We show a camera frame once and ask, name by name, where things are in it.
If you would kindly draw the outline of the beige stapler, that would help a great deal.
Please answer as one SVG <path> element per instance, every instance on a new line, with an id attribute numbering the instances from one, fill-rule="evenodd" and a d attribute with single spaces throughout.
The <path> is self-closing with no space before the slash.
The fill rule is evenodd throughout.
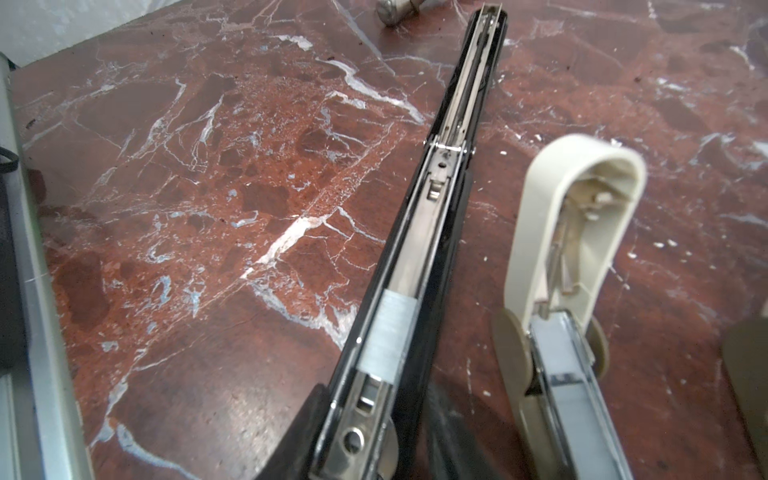
<path id="1" fill-rule="evenodd" d="M 583 134 L 527 170 L 492 338 L 536 479 L 632 475 L 599 386 L 610 356 L 593 312 L 646 180 L 637 152 Z"/>
<path id="2" fill-rule="evenodd" d="M 767 303 L 730 328 L 723 363 L 763 479 L 767 478 Z"/>

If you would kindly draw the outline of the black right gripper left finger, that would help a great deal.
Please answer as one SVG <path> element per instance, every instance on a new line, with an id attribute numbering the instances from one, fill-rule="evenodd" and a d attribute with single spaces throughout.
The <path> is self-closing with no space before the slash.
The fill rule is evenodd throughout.
<path id="1" fill-rule="evenodd" d="M 329 389 L 316 384 L 256 480 L 306 480 L 330 407 Z"/>

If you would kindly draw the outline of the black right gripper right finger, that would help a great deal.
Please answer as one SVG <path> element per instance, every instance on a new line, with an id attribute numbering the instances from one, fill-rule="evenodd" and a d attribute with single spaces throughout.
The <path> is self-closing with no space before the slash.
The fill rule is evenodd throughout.
<path id="1" fill-rule="evenodd" d="M 433 479 L 501 479 L 445 391 L 426 390 L 426 437 Z"/>

